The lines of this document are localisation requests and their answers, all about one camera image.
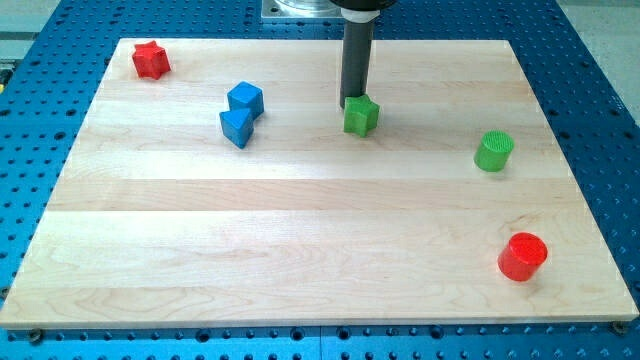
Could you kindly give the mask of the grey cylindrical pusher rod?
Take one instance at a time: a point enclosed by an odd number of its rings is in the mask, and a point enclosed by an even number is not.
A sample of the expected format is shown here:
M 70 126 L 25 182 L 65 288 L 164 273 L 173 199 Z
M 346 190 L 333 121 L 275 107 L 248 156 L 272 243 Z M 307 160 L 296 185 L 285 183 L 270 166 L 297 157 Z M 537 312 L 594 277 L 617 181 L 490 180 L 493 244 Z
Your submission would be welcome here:
M 375 21 L 345 21 L 341 63 L 340 106 L 347 97 L 360 97 L 366 91 Z

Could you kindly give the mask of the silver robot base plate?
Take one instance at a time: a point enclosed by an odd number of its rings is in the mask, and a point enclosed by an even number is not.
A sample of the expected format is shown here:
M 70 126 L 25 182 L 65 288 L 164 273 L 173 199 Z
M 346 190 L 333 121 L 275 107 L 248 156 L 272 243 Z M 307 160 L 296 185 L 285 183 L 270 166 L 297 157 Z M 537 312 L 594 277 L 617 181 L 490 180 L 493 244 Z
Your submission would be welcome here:
M 340 8 L 330 0 L 262 0 L 261 17 L 269 20 L 340 18 Z

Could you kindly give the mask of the black robot end effector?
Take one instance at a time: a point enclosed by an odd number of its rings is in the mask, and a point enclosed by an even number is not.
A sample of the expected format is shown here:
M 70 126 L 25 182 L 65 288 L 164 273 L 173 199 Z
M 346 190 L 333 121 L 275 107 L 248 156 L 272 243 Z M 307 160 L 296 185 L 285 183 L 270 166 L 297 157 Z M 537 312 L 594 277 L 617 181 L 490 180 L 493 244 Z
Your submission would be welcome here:
M 368 23 L 397 0 L 330 0 L 340 8 L 342 17 L 353 23 Z

